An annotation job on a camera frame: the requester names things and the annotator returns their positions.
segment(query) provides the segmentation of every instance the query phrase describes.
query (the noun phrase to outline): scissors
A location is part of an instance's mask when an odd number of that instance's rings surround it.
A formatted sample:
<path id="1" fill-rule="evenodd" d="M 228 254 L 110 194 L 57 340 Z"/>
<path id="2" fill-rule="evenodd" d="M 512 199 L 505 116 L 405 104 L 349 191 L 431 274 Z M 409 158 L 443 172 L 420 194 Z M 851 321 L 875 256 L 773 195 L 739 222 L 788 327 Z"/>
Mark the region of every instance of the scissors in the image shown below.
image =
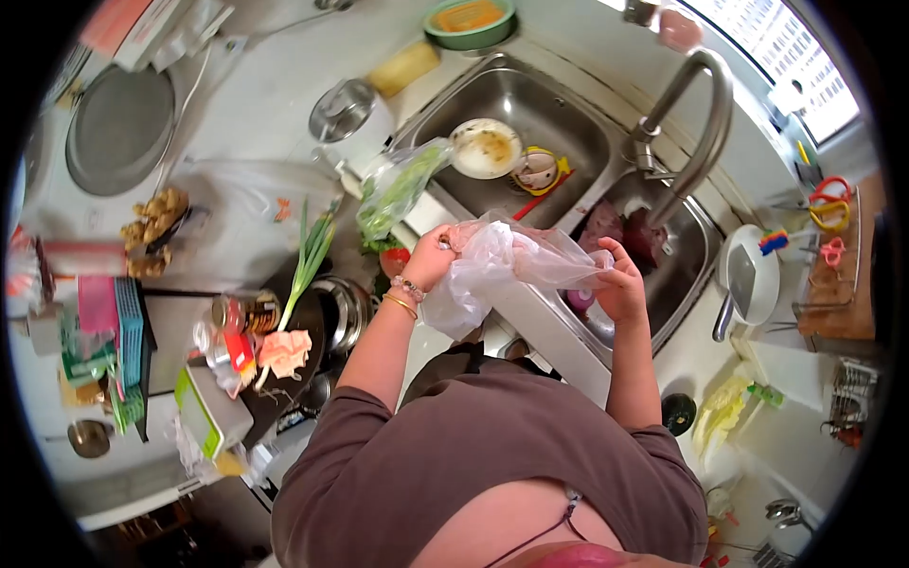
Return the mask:
<path id="1" fill-rule="evenodd" d="M 830 184 L 842 184 L 846 190 L 840 195 L 825 194 L 824 189 Z M 833 175 L 826 177 L 814 188 L 814 192 L 808 195 L 808 205 L 784 206 L 777 205 L 776 209 L 790 209 L 795 211 L 807 211 L 811 215 L 811 220 L 823 231 L 836 233 L 842 231 L 849 224 L 849 202 L 852 200 L 852 190 L 849 183 L 843 177 Z M 826 203 L 814 205 L 816 201 Z M 840 215 L 835 223 L 827 223 L 824 218 L 831 213 L 839 212 Z"/>
<path id="2" fill-rule="evenodd" d="M 822 244 L 819 249 L 803 248 L 802 250 L 810 253 L 817 252 L 824 258 L 824 262 L 827 263 L 827 266 L 836 269 L 840 265 L 843 253 L 846 252 L 846 247 L 843 244 L 843 239 L 835 237 L 834 239 L 831 239 L 829 243 Z"/>

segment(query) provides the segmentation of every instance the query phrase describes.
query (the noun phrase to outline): brown shirt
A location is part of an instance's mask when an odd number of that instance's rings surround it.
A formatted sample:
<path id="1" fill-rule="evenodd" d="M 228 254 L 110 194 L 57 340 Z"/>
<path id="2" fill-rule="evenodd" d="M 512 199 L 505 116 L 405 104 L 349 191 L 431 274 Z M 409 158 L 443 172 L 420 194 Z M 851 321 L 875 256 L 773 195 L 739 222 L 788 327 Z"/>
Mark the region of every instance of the brown shirt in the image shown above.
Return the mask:
<path id="1" fill-rule="evenodd" d="M 285 475 L 272 545 L 286 568 L 407 566 L 471 499 L 533 478 L 582 493 L 628 552 L 703 558 L 704 493 L 673 436 L 625 430 L 572 386 L 521 372 L 442 381 L 394 416 L 337 389 Z"/>

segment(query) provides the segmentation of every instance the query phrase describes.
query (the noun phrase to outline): hand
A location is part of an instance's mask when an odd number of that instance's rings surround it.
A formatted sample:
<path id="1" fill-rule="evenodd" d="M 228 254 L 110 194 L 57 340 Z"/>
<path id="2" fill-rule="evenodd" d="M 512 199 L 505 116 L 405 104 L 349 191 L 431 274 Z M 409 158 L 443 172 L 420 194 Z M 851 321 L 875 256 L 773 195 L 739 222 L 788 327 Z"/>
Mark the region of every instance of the hand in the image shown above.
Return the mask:
<path id="1" fill-rule="evenodd" d="M 451 225 L 440 224 L 424 234 L 416 244 L 414 253 L 401 276 L 413 282 L 417 288 L 429 292 L 448 272 L 448 267 L 455 260 L 455 251 L 439 248 L 439 238 L 448 234 Z"/>
<path id="2" fill-rule="evenodd" d="M 596 301 L 616 325 L 647 321 L 647 302 L 644 298 L 644 278 L 638 272 L 628 253 L 613 238 L 603 237 L 597 243 L 613 254 L 613 269 L 597 277 L 607 284 L 594 290 Z"/>

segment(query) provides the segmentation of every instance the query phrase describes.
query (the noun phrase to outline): kitchen sink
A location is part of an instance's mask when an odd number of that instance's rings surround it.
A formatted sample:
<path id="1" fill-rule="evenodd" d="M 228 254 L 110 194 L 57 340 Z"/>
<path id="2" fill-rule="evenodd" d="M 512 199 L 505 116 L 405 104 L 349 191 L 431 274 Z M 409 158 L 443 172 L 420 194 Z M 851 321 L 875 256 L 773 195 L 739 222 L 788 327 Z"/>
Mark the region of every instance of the kitchen sink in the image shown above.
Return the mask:
<path id="1" fill-rule="evenodd" d="M 581 96 L 510 55 L 492 54 L 446 87 L 395 136 L 392 148 L 418 146 L 447 137 L 473 118 L 495 118 L 512 126 L 525 144 L 566 156 L 574 174 L 521 221 L 539 229 L 559 228 L 574 239 L 601 199 L 619 214 L 650 208 L 669 191 L 626 162 L 619 148 L 628 133 Z M 448 167 L 427 187 L 455 217 L 466 221 L 492 209 L 517 213 L 533 199 L 508 177 L 475 180 Z M 644 276 L 654 353 L 694 305 L 713 271 L 723 236 L 689 196 L 666 225 L 668 239 L 658 268 L 638 263 Z M 575 314 L 564 292 L 533 288 L 584 344 L 612 366 L 614 325 L 598 304 Z"/>
<path id="2" fill-rule="evenodd" d="M 422 119 L 409 125 L 395 146 L 420 145 L 447 137 L 461 123 L 494 118 L 511 125 L 525 145 L 565 156 L 574 173 L 535 207 L 522 224 L 548 229 L 596 181 L 612 156 L 613 142 L 585 101 L 547 75 L 507 55 L 493 56 L 462 77 L 436 99 Z M 444 189 L 439 197 L 463 218 L 491 209 L 515 214 L 534 198 L 511 182 L 510 176 L 475 180 L 448 167 L 435 176 Z"/>
<path id="3" fill-rule="evenodd" d="M 642 206 L 650 209 L 668 191 L 669 184 L 666 181 L 644 179 L 641 172 L 631 172 L 611 186 L 604 199 L 623 218 L 627 218 Z M 575 240 L 581 236 L 585 224 L 586 219 L 572 232 Z M 704 289 L 705 276 L 710 274 L 714 259 L 723 244 L 723 237 L 710 217 L 690 197 L 684 208 L 674 214 L 665 227 L 668 238 L 663 245 L 658 267 L 638 262 L 631 254 L 644 277 L 644 295 L 654 352 L 663 346 L 672 331 L 682 322 L 687 310 L 681 308 L 692 305 Z M 559 294 L 559 299 L 564 303 L 564 292 Z M 570 311 L 570 308 L 564 303 L 563 311 L 565 310 Z M 594 304 L 582 319 L 584 327 L 596 341 L 611 350 L 615 325 L 603 308 Z"/>

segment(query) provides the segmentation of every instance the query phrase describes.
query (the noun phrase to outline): woman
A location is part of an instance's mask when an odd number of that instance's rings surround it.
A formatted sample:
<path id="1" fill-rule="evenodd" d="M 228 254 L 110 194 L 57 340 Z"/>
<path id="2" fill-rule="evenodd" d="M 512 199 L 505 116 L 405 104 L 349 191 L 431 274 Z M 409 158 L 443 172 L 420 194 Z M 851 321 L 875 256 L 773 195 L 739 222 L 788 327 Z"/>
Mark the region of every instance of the woman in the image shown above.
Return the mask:
<path id="1" fill-rule="evenodd" d="M 530 365 L 477 359 L 455 347 L 427 364 L 415 384 L 428 388 L 408 394 L 414 400 L 395 414 L 420 299 L 415 289 L 431 290 L 455 259 L 440 246 L 449 228 L 420 239 L 402 274 L 405 285 L 385 295 L 285 476 L 272 515 L 279 562 L 700 562 L 704 494 L 660 425 L 644 282 L 613 239 L 600 240 L 615 266 L 601 275 L 606 287 L 596 296 L 615 321 L 605 413 Z M 454 371 L 441 372 L 447 365 Z"/>

